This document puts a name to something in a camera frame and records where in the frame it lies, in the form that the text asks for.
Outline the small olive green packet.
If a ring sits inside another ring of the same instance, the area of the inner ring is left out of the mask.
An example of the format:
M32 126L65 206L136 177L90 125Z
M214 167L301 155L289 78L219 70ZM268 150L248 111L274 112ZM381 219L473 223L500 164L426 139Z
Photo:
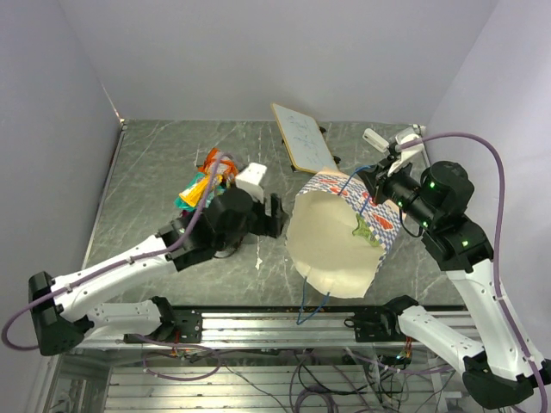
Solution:
M363 219L360 213L356 214L356 228L352 231L352 236L362 238L371 247L379 248L381 246L379 240L371 231L368 223Z

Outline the blue checkered paper bag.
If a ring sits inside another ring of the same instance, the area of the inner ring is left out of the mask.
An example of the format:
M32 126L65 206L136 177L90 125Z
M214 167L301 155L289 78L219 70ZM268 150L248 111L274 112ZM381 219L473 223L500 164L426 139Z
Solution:
M301 300L298 325L320 312L331 298L362 298L399 235L399 209L389 201L379 205L372 201L356 174L360 168L350 176L324 169L294 198L286 249L303 278L302 292L312 287L323 295L313 311L305 308L305 299ZM357 213L379 240L379 248L352 236Z

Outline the orange snack packet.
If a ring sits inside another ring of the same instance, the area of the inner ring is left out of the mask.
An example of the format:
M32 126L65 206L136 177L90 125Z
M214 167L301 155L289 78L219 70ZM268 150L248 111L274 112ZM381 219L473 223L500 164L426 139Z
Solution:
M231 182L238 174L238 166L232 156L214 147L208 154L198 171L204 175L220 175L223 181Z

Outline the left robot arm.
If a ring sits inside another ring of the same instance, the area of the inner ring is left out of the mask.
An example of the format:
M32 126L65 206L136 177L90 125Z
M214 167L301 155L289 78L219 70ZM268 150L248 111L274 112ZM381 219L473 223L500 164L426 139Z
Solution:
M62 354L99 329L115 326L123 334L169 340L179 328L166 299L125 304L122 311L109 300L147 280L209 261L249 234L278 238L287 218L279 195L254 200L231 187L208 207L172 220L105 262L57 277L45 271L32 275L28 297L38 350L44 356Z

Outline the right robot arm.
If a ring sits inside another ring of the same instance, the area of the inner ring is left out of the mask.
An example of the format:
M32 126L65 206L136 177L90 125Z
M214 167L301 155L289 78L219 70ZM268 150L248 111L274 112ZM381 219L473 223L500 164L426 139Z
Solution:
M429 314L415 299L401 296L382 307L381 334L421 342L452 366L469 395L482 407L511 407L550 383L550 361L538 351L524 352L508 301L495 280L497 254L484 230L466 214L474 185L467 172L449 161L424 170L411 166L392 172L387 160L358 171L375 204L391 201L420 228L421 241L453 283L474 321L480 339L471 340Z

